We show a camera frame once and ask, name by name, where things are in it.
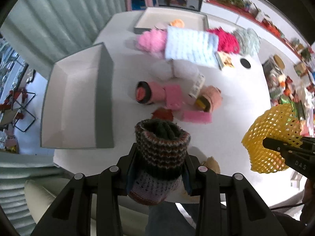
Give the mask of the small printed card box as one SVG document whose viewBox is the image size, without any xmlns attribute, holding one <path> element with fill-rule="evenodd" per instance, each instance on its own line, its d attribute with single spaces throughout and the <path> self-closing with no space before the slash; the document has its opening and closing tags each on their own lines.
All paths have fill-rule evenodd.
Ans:
<svg viewBox="0 0 315 236">
<path fill-rule="evenodd" d="M 234 68 L 231 56 L 228 53 L 216 52 L 215 56 L 218 61 L 220 70 Z"/>
</svg>

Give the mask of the tan knitted sock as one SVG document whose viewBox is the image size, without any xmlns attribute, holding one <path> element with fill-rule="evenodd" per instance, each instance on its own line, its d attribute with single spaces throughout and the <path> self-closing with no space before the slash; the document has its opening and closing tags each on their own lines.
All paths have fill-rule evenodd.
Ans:
<svg viewBox="0 0 315 236">
<path fill-rule="evenodd" d="M 201 165 L 207 167 L 208 169 L 213 170 L 216 174 L 221 173 L 219 163 L 216 161 L 216 159 L 213 156 L 210 156 L 207 158 L 207 160 L 201 162 Z"/>
</svg>

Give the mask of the large grey open box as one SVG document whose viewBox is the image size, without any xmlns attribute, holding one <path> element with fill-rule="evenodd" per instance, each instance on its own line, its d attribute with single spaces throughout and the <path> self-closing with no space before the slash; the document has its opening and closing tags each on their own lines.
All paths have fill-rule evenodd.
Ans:
<svg viewBox="0 0 315 236">
<path fill-rule="evenodd" d="M 98 43 L 55 63 L 46 87 L 41 147 L 113 148 L 114 62 Z"/>
</svg>

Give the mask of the red felt piece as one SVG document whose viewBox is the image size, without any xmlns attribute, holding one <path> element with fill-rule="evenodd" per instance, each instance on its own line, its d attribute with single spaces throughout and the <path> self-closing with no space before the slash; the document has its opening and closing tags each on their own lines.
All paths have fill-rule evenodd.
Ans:
<svg viewBox="0 0 315 236">
<path fill-rule="evenodd" d="M 163 107 L 157 108 L 151 116 L 152 119 L 161 119 L 173 122 L 174 116 L 171 109 Z"/>
</svg>

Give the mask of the white printed tissue pack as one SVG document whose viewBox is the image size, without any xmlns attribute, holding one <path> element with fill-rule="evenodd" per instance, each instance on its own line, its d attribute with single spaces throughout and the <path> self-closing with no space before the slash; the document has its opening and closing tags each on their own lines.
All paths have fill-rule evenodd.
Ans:
<svg viewBox="0 0 315 236">
<path fill-rule="evenodd" d="M 205 76 L 203 74 L 199 73 L 190 89 L 189 96 L 191 98 L 197 98 L 200 94 L 201 89 L 203 88 L 205 84 Z"/>
</svg>

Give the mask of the orange small toy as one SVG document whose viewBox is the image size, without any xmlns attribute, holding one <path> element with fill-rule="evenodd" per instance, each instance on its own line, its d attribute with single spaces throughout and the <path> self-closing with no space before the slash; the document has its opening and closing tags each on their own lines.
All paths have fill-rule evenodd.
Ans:
<svg viewBox="0 0 315 236">
<path fill-rule="evenodd" d="M 170 26 L 172 27 L 177 27 L 177 28 L 184 28 L 185 27 L 185 23 L 182 21 L 182 19 L 175 19 L 173 21 L 171 21 Z"/>
</svg>

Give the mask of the striped knitted sock roll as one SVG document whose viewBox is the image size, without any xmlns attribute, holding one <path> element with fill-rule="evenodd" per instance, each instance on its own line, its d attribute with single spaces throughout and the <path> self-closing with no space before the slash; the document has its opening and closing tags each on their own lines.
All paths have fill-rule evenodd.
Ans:
<svg viewBox="0 0 315 236">
<path fill-rule="evenodd" d="M 141 172 L 129 191 L 129 197 L 146 206 L 163 202 L 181 182 L 191 136 L 177 124 L 162 119 L 146 119 L 135 126 L 136 167 Z"/>
</svg>

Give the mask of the pink sponge block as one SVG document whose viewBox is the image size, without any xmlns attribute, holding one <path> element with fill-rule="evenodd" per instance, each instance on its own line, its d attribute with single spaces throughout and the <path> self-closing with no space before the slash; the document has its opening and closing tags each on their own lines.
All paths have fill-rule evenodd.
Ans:
<svg viewBox="0 0 315 236">
<path fill-rule="evenodd" d="M 164 90 L 166 93 L 166 108 L 174 111 L 180 110 L 183 104 L 181 86 L 177 84 L 166 85 Z"/>
<path fill-rule="evenodd" d="M 210 124 L 212 116 L 209 112 L 185 110 L 182 113 L 181 121 L 195 124 Z"/>
</svg>

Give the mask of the yellow foam fruit net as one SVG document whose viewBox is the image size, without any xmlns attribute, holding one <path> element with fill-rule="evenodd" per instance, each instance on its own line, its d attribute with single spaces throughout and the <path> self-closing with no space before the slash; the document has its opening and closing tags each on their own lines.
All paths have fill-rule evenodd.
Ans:
<svg viewBox="0 0 315 236">
<path fill-rule="evenodd" d="M 278 149 L 278 142 L 296 148 L 302 144 L 296 112 L 288 103 L 265 111 L 245 133 L 241 143 L 248 151 L 252 171 L 270 174 L 288 168 Z"/>
</svg>

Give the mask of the fluffy pink yarn ball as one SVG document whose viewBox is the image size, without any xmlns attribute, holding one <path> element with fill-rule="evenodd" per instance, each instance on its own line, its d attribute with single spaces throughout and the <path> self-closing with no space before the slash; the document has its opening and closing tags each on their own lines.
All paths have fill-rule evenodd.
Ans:
<svg viewBox="0 0 315 236">
<path fill-rule="evenodd" d="M 167 32 L 165 30 L 151 29 L 143 32 L 138 38 L 136 47 L 142 51 L 155 54 L 165 50 Z"/>
</svg>

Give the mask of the pink black sock roll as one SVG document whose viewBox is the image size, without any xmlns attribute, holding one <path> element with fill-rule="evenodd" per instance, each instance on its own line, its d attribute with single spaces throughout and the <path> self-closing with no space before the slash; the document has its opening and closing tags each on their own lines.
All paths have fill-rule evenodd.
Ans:
<svg viewBox="0 0 315 236">
<path fill-rule="evenodd" d="M 166 99 L 165 89 L 157 82 L 140 81 L 135 91 L 136 101 L 140 104 L 153 104 Z"/>
</svg>

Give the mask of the light blue knitted cloth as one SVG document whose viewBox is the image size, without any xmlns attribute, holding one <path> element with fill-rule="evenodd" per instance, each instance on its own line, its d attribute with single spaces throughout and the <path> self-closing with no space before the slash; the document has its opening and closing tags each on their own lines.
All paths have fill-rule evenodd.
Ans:
<svg viewBox="0 0 315 236">
<path fill-rule="evenodd" d="M 219 38 L 213 33 L 169 26 L 164 57 L 217 68 L 218 43 Z"/>
</svg>

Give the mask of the pale green curtain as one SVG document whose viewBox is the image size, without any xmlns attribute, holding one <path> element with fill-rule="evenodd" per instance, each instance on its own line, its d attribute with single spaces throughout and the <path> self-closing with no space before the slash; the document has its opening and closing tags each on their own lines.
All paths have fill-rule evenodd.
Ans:
<svg viewBox="0 0 315 236">
<path fill-rule="evenodd" d="M 48 79 L 60 59 L 89 47 L 125 0 L 18 0 L 1 34 L 32 69 Z"/>
</svg>

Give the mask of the grey-green fluffy yarn ball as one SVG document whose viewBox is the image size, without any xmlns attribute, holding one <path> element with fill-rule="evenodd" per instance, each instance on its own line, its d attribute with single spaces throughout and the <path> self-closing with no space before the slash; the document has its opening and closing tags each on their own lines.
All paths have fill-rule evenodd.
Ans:
<svg viewBox="0 0 315 236">
<path fill-rule="evenodd" d="M 260 50 L 260 38 L 252 28 L 238 28 L 233 32 L 239 43 L 240 54 L 243 56 L 254 56 Z"/>
</svg>

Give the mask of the white cloth bundle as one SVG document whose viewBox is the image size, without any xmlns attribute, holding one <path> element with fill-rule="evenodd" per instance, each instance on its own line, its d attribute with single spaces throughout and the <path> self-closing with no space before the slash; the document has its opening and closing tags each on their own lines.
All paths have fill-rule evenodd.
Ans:
<svg viewBox="0 0 315 236">
<path fill-rule="evenodd" d="M 200 73 L 196 64 L 186 60 L 161 60 L 152 64 L 150 71 L 161 81 L 173 78 L 195 80 Z"/>
</svg>

